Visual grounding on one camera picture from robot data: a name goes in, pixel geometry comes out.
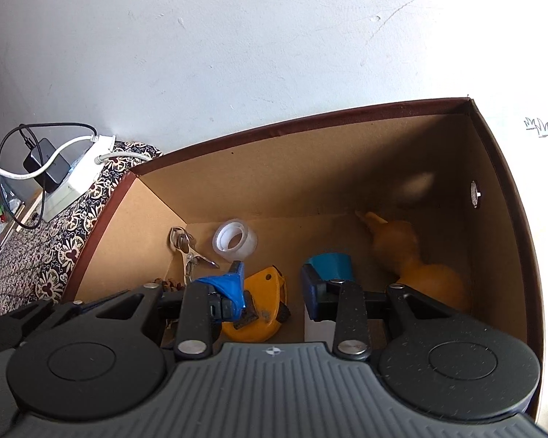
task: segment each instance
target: cardboard box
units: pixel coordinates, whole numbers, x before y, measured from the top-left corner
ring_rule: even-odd
[[[472,180],[482,193],[477,209]],[[355,210],[412,222],[423,259],[451,266],[471,287],[472,314],[527,342],[542,362],[541,289],[528,223],[506,161],[470,99],[314,115],[139,165],[98,219],[64,301],[94,300],[157,277],[182,279],[182,259],[168,241],[173,226],[190,231],[198,251],[226,271],[211,240],[220,223],[242,218],[258,235],[247,274],[275,265],[287,278],[292,317],[272,342],[299,342],[299,269],[310,256],[350,254],[364,289],[383,291],[394,281],[371,259],[371,236]]]

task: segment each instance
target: blue object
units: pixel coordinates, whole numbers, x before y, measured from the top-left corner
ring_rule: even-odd
[[[309,258],[306,263],[313,266],[323,281],[355,281],[351,257],[346,253],[322,253]]]
[[[241,312],[246,307],[244,301],[244,262],[234,261],[229,272],[224,275],[198,278],[195,281],[212,285],[224,297],[233,303],[232,321],[241,318]]]
[[[302,265],[300,282],[302,285],[302,300],[307,308],[308,317],[317,320],[319,318],[317,294],[324,294],[327,291],[327,285],[321,280],[320,275],[310,263]]]

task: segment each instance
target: orange gourd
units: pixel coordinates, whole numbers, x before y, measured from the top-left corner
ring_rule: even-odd
[[[471,296],[460,277],[446,265],[422,262],[418,236],[404,220],[387,221],[373,212],[358,217],[373,234],[372,254],[379,265],[408,285],[463,312],[471,309]]]

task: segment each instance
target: white cable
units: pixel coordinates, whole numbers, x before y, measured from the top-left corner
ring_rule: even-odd
[[[118,158],[118,156],[123,156],[124,158],[138,158],[142,161],[150,161],[152,158],[143,153],[134,153],[132,151],[117,151],[115,153],[107,153],[105,155],[98,155],[95,157],[95,164],[101,165],[105,160],[109,158]]]
[[[4,176],[5,178],[9,179],[32,179],[34,177],[37,177],[40,174],[43,174],[49,166],[53,164],[53,161],[55,161],[55,158],[61,153],[65,148],[67,148],[70,145],[73,145],[73,143],[77,143],[78,141],[83,140],[89,140],[92,142],[96,142],[98,140],[98,137],[95,135],[84,135],[82,137],[74,138],[73,140],[69,140],[67,143],[63,143],[59,148],[55,150],[51,158],[48,159],[48,161],[41,166],[41,168],[37,169],[36,171],[33,171],[32,173],[27,174],[16,174],[16,173],[10,173],[6,170],[3,170],[0,168],[0,176]]]

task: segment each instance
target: tape roll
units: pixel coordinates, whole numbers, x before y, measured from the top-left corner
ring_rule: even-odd
[[[240,240],[236,245],[229,243],[238,235]],[[213,236],[213,249],[227,261],[245,260],[252,255],[258,244],[258,236],[241,219],[228,220],[215,232]]]

